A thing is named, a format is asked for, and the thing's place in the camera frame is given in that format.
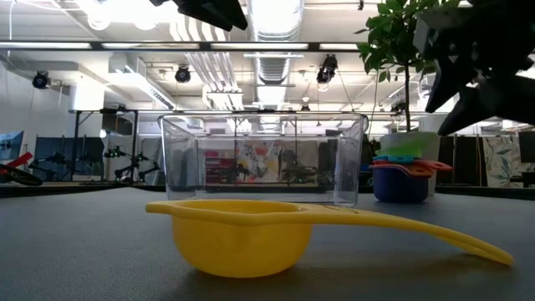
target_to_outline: table surface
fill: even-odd
[[[511,253],[512,268],[432,236],[316,226],[298,264],[255,279],[199,272],[172,242],[171,219],[146,214],[164,193],[121,188],[0,200],[0,300],[533,300],[535,202],[435,195],[360,209],[449,227]]]

